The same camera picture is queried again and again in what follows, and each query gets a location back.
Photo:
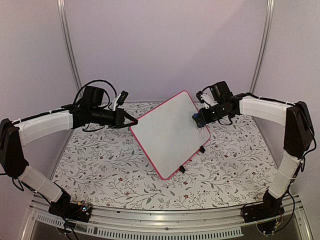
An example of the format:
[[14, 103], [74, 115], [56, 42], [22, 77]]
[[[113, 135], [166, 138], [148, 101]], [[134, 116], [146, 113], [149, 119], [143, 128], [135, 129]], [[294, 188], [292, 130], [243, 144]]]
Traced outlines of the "blue whiteboard eraser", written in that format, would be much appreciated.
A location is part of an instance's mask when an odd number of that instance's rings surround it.
[[206, 122], [200, 112], [193, 114], [192, 119], [195, 121], [198, 128], [203, 128], [206, 125]]

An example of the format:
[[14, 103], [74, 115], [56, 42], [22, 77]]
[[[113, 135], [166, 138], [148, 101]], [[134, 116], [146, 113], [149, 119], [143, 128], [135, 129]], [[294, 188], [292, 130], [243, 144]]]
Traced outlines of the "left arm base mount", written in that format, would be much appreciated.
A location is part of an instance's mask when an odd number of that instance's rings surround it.
[[92, 204], [86, 203], [84, 200], [74, 203], [71, 202], [71, 196], [67, 192], [63, 192], [57, 202], [51, 202], [48, 213], [80, 222], [88, 223], [92, 214]]

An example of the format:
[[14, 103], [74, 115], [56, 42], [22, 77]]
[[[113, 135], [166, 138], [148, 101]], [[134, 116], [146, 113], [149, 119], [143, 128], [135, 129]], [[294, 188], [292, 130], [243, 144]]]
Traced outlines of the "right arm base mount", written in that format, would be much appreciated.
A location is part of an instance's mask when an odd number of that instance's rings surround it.
[[240, 215], [245, 223], [256, 223], [257, 230], [263, 235], [273, 235], [284, 219], [284, 207], [280, 204], [271, 206], [267, 201], [262, 203], [247, 203]]

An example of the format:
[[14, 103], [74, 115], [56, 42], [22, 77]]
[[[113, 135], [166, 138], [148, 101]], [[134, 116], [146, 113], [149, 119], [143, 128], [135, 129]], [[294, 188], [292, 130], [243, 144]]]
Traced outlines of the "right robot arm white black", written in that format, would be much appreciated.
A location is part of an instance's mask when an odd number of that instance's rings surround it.
[[299, 171], [304, 171], [306, 155], [317, 148], [308, 106], [303, 101], [291, 103], [250, 92], [234, 95], [225, 81], [206, 86], [205, 90], [196, 93], [203, 108], [192, 116], [199, 128], [220, 122], [224, 117], [232, 120], [240, 115], [271, 121], [285, 128], [280, 166], [264, 194], [264, 203], [258, 208], [262, 218], [269, 218], [278, 210], [276, 200], [283, 198]]

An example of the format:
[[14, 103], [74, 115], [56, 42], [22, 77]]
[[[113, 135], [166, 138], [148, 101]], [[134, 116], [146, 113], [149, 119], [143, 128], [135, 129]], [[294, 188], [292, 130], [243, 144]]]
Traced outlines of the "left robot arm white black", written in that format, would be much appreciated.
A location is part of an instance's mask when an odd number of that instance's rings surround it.
[[74, 130], [89, 124], [98, 124], [110, 129], [128, 128], [138, 124], [138, 120], [120, 106], [124, 104], [128, 92], [115, 94], [108, 105], [102, 105], [106, 90], [86, 85], [82, 97], [76, 96], [73, 103], [61, 108], [40, 113], [31, 117], [0, 122], [0, 164], [4, 175], [19, 180], [35, 192], [55, 203], [55, 209], [63, 216], [74, 213], [74, 205], [65, 199], [68, 194], [31, 167], [26, 160], [23, 148], [39, 139], [52, 134]]

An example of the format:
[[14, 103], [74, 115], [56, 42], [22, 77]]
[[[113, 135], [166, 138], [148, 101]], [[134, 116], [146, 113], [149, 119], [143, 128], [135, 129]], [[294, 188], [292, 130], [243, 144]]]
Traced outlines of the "pink framed whiteboard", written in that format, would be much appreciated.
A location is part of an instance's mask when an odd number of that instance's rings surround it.
[[211, 138], [209, 129], [198, 128], [198, 109], [183, 90], [138, 118], [130, 127], [143, 153], [162, 180], [170, 179]]

